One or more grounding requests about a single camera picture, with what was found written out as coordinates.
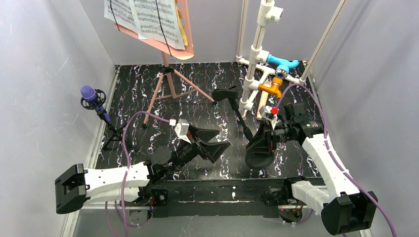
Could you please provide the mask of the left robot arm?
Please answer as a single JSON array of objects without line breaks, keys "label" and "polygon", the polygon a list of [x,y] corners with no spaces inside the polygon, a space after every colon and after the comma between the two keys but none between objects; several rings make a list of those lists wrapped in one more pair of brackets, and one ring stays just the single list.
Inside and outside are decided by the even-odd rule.
[{"label": "left robot arm", "polygon": [[86,204],[106,201],[136,202],[152,198],[151,186],[172,178],[195,157],[216,163],[231,146],[229,141],[212,142],[219,131],[178,124],[174,131],[178,147],[158,147],[151,157],[129,167],[92,169],[82,163],[70,166],[55,179],[55,212],[68,214]]}]

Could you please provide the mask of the blue faucet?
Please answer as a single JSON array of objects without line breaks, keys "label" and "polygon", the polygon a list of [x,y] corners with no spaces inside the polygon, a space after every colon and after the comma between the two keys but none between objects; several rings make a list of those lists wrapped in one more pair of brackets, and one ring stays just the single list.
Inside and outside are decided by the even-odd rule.
[{"label": "blue faucet", "polygon": [[276,57],[272,54],[268,54],[266,58],[266,63],[273,63],[277,65],[275,69],[275,76],[281,79],[285,79],[289,74],[289,70],[299,65],[298,60],[289,61],[286,59]]}]

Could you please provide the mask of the pink microphone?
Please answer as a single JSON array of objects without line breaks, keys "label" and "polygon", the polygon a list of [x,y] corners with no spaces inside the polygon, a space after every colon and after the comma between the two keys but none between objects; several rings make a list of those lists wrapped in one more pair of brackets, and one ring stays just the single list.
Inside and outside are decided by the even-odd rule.
[{"label": "pink microphone", "polygon": [[259,110],[261,109],[262,106],[266,105],[266,102],[268,100],[268,95],[269,94],[265,91],[261,92],[260,99],[259,99],[259,104],[258,104],[258,107],[257,107],[257,110],[256,110],[256,119],[257,120],[261,120],[261,118],[262,118]]}]

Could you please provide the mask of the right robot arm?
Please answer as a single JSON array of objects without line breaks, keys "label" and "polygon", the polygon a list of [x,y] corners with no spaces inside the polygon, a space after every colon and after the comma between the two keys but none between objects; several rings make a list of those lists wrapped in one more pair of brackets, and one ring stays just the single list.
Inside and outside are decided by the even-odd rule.
[{"label": "right robot arm", "polygon": [[325,229],[334,236],[369,229],[377,197],[350,181],[349,172],[338,161],[323,122],[311,119],[302,103],[286,105],[285,118],[277,112],[277,108],[270,106],[259,109],[261,121],[246,146],[246,165],[263,169],[274,161],[277,144],[297,141],[314,161],[327,190],[322,191],[303,176],[287,178],[278,191],[277,201],[295,199],[305,203],[321,216]]}]

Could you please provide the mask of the white pvc pipe frame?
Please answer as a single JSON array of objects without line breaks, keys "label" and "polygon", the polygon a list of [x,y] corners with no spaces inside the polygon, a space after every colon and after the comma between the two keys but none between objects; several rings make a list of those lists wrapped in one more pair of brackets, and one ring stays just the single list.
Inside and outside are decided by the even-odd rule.
[{"label": "white pvc pipe frame", "polygon": [[[311,59],[308,61],[307,67],[303,75],[296,79],[288,74],[285,80],[293,83],[305,84],[307,74],[311,67],[311,64],[314,62],[314,59],[320,50],[324,40],[326,39],[329,31],[332,29],[333,24],[335,23],[340,10],[342,10],[345,1],[340,1],[338,7],[336,8],[326,30],[324,31],[320,42],[318,43],[315,52],[313,53]],[[257,90],[260,84],[264,84],[268,76],[275,76],[275,69],[277,65],[273,63],[266,63],[266,58],[270,52],[262,49],[262,42],[264,39],[266,27],[269,23],[279,23],[283,9],[275,6],[275,1],[273,0],[261,0],[257,15],[257,28],[254,36],[253,43],[251,45],[249,58],[245,59],[242,55],[243,45],[244,45],[244,33],[246,26],[246,17],[248,11],[249,1],[242,1],[242,10],[241,10],[241,20],[240,20],[240,29],[239,29],[239,39],[238,47],[236,54],[236,62],[238,64],[247,65],[248,72],[244,77],[243,82],[243,94],[239,103],[239,112],[244,118],[248,111],[251,111],[253,108],[253,102],[258,94]]]}]

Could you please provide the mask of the black round-base mic stand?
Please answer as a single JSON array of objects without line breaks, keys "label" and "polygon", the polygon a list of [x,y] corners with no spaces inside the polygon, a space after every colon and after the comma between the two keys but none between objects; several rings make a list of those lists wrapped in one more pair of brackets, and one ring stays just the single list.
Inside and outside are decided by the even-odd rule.
[{"label": "black round-base mic stand", "polygon": [[[238,89],[236,86],[224,89],[215,89],[211,93],[212,98],[216,101],[222,101],[227,99],[230,103],[232,110],[237,115],[240,124],[243,127],[243,133],[245,138],[248,140],[248,143],[252,141],[255,135],[252,134],[249,127],[246,125],[241,113],[239,112],[239,103],[237,102],[237,98],[239,96]],[[272,144],[272,152],[270,154],[258,154],[258,153],[247,153],[245,156],[245,163],[251,169],[263,169],[270,166],[275,159],[275,150],[277,148],[276,143]]]}]

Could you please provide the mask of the pink music stand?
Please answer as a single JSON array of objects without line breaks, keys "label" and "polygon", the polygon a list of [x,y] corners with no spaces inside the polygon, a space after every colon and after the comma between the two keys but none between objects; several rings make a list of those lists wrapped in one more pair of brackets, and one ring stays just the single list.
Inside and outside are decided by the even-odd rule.
[{"label": "pink music stand", "polygon": [[173,76],[176,75],[178,76],[180,79],[182,79],[184,82],[186,82],[187,84],[189,84],[192,89],[189,91],[186,91],[184,94],[187,95],[191,92],[198,92],[201,95],[203,95],[204,97],[206,97],[207,99],[209,99],[210,102],[212,102],[213,104],[216,104],[217,102],[215,102],[215,100],[207,93],[205,93],[202,89],[200,89],[196,84],[194,84],[191,80],[189,80],[186,76],[184,76],[182,73],[180,73],[177,69],[175,69],[173,67],[173,65],[168,61],[169,57],[174,57],[176,59],[179,60],[187,60],[190,59],[194,56],[194,49],[193,49],[193,40],[192,40],[192,33],[191,33],[191,29],[190,29],[190,20],[189,20],[189,11],[188,11],[188,2],[185,0],[176,0],[176,6],[179,9],[179,16],[180,16],[180,21],[181,21],[181,25],[184,28],[184,31],[186,33],[186,37],[188,40],[188,46],[185,47],[184,50],[179,50],[179,49],[174,49],[173,47],[170,47],[168,44],[166,43],[162,43],[156,40],[146,40],[146,39],[138,39],[137,36],[134,34],[134,32],[123,28],[121,31],[117,29],[117,24],[114,23],[114,27],[120,31],[123,32],[133,38],[136,38],[137,40],[157,49],[160,51],[161,55],[162,55],[162,60],[163,63],[161,65],[161,70],[160,70],[160,77],[157,81],[157,85],[155,87],[154,90],[154,94],[151,98],[151,101],[149,102],[149,106],[148,106],[148,110],[147,110],[147,115],[143,121],[143,127],[147,126],[148,123],[148,119],[151,116],[151,111],[153,109],[153,105],[155,103],[156,100],[159,99],[159,97],[157,96],[163,79],[167,79],[168,84],[169,84],[169,88],[170,88],[170,97],[171,98],[179,98],[182,95],[181,94],[177,94],[175,92],[174,89],[174,82],[173,82]]}]

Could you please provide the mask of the purple microphone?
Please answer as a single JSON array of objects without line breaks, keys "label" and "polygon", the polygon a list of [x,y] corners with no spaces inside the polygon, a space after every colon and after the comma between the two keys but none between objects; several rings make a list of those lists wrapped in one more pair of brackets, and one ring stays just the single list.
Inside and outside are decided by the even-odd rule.
[{"label": "purple microphone", "polygon": [[97,101],[98,98],[96,90],[89,85],[85,85],[81,88],[81,95],[81,101],[92,102]]}]

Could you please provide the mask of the sheet music pages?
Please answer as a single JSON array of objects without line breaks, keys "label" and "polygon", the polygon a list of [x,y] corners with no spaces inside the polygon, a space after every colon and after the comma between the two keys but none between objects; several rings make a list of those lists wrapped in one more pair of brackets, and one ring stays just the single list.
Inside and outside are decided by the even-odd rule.
[{"label": "sheet music pages", "polygon": [[104,17],[141,40],[156,40],[184,50],[188,40],[174,0],[105,0]]}]

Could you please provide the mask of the black tripod mic stand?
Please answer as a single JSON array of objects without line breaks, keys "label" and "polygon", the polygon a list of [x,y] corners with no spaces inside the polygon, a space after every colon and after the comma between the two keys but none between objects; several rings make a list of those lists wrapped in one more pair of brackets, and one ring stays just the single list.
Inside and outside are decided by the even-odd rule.
[{"label": "black tripod mic stand", "polygon": [[120,128],[116,128],[114,125],[112,125],[111,123],[111,119],[109,117],[108,112],[106,111],[106,109],[104,108],[104,104],[106,102],[107,96],[105,94],[105,92],[103,90],[100,89],[95,89],[97,92],[97,101],[92,101],[92,102],[87,102],[87,101],[80,101],[81,106],[84,109],[87,110],[95,110],[97,116],[106,123],[107,125],[107,129],[110,130],[112,132],[112,136],[107,140],[107,142],[103,145],[103,150],[112,150],[113,148],[109,148],[108,145],[111,142],[119,142],[122,141],[122,134],[123,134],[123,130],[126,127],[126,124],[124,124],[122,127]]}]

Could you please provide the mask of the orange faucet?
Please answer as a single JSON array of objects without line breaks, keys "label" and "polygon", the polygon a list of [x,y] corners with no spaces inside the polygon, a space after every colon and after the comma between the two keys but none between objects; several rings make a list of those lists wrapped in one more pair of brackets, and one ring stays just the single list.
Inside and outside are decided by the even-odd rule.
[{"label": "orange faucet", "polygon": [[260,84],[257,88],[259,91],[267,92],[270,95],[274,95],[277,100],[282,97],[280,87],[283,84],[283,80],[278,77],[274,77],[270,85]]}]

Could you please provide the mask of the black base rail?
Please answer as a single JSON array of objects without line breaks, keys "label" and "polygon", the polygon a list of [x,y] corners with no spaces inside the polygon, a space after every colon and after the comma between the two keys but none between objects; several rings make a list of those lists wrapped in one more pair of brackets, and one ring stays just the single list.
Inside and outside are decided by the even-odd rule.
[{"label": "black base rail", "polygon": [[336,196],[321,178],[166,181],[129,188],[125,204],[152,207],[155,218],[178,216],[262,216],[299,219],[312,209],[327,220],[344,223],[364,218],[362,193],[339,191]]}]

